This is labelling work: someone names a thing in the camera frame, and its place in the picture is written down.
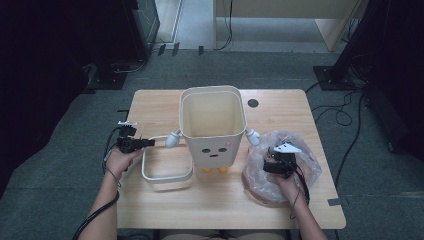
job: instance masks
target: bucket handle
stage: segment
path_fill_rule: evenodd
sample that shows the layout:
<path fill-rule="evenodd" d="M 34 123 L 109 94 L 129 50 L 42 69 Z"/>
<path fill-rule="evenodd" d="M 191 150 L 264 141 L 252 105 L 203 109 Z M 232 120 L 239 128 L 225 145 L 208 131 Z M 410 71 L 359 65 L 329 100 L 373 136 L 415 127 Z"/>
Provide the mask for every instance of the bucket handle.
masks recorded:
<path fill-rule="evenodd" d="M 178 129 L 175 132 L 171 132 L 166 139 L 165 146 L 167 148 L 175 147 L 180 142 L 180 133 L 181 133 L 180 129 Z M 261 135 L 258 132 L 256 132 L 254 129 L 246 128 L 244 133 L 246 134 L 247 140 L 249 140 L 249 143 L 251 145 L 253 146 L 259 145 Z"/>

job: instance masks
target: square plastic bucket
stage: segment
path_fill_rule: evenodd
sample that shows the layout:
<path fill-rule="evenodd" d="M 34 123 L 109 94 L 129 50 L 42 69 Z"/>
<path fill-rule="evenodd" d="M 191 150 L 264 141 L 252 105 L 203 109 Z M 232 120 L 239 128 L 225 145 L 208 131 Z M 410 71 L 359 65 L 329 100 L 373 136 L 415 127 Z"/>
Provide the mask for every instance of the square plastic bucket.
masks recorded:
<path fill-rule="evenodd" d="M 212 86 L 185 90 L 180 99 L 180 130 L 196 167 L 233 165 L 246 130 L 238 89 Z"/>

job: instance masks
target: hand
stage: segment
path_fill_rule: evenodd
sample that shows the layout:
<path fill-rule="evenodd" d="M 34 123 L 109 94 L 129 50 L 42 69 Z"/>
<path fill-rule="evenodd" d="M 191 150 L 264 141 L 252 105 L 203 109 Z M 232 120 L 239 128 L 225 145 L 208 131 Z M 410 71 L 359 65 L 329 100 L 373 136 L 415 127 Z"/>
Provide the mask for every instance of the hand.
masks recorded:
<path fill-rule="evenodd" d="M 113 148 L 106 161 L 106 167 L 120 180 L 122 173 L 132 165 L 133 159 L 140 156 L 141 150 L 131 153 L 122 153 L 118 148 Z"/>
<path fill-rule="evenodd" d="M 284 179 L 278 174 L 272 174 L 274 182 L 280 187 L 281 193 L 283 196 L 290 202 L 290 205 L 293 206 L 296 198 L 304 198 L 303 193 L 299 193 L 301 189 L 297 186 L 294 175 L 290 176 L 287 179 Z"/>

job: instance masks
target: person's left hand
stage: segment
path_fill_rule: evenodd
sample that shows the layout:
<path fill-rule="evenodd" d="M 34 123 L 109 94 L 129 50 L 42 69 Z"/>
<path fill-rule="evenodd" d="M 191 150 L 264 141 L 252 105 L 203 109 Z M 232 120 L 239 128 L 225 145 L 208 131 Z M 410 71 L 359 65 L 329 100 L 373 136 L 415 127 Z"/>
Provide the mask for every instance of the person's left hand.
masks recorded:
<path fill-rule="evenodd" d="M 122 173 L 133 163 L 133 159 L 140 156 L 142 150 L 131 153 L 122 153 L 118 148 L 113 148 L 106 161 L 106 167 L 120 180 Z"/>

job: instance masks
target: black stand base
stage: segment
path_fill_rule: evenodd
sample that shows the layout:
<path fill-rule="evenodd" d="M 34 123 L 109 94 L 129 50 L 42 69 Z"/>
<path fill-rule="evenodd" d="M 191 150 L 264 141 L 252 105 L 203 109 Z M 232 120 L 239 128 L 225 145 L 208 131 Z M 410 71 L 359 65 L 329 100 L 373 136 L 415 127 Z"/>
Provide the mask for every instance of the black stand base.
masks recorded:
<path fill-rule="evenodd" d="M 343 79 L 333 80 L 331 79 L 331 66 L 314 66 L 315 76 L 318 79 L 321 90 L 355 90 L 355 84 L 348 75 L 344 76 Z"/>
<path fill-rule="evenodd" d="M 94 94 L 96 90 L 121 90 L 125 83 L 126 73 L 114 73 L 108 79 L 100 79 L 95 65 L 90 66 L 88 85 L 83 93 Z M 120 71 L 129 70 L 129 67 L 120 67 Z"/>

